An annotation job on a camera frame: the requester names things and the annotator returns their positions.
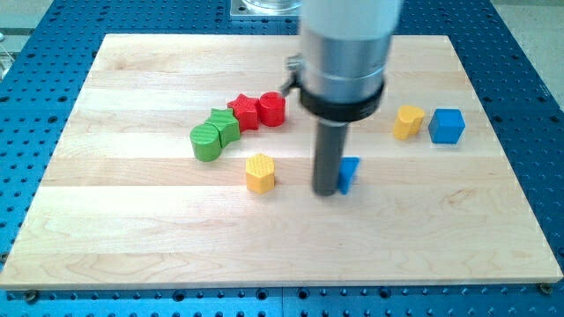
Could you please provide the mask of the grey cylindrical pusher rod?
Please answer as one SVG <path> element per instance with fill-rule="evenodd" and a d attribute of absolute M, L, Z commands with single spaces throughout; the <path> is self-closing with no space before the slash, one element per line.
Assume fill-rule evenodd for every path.
<path fill-rule="evenodd" d="M 319 120 L 317 123 L 312 188 L 319 196 L 333 195 L 338 189 L 347 131 L 345 122 Z"/>

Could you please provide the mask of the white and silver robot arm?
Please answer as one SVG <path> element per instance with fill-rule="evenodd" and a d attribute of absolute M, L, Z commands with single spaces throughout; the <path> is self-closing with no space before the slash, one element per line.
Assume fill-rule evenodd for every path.
<path fill-rule="evenodd" d="M 402 0 L 306 0 L 300 7 L 300 51 L 287 61 L 281 92 L 300 92 L 301 105 L 317 119 L 312 189 L 338 189 L 348 125 L 380 104 L 390 42 Z"/>

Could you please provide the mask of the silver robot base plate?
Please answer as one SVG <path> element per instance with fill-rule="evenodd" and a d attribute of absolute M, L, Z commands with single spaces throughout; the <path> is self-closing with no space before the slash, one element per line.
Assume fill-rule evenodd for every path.
<path fill-rule="evenodd" d="M 232 18 L 296 16 L 301 0 L 228 0 Z"/>

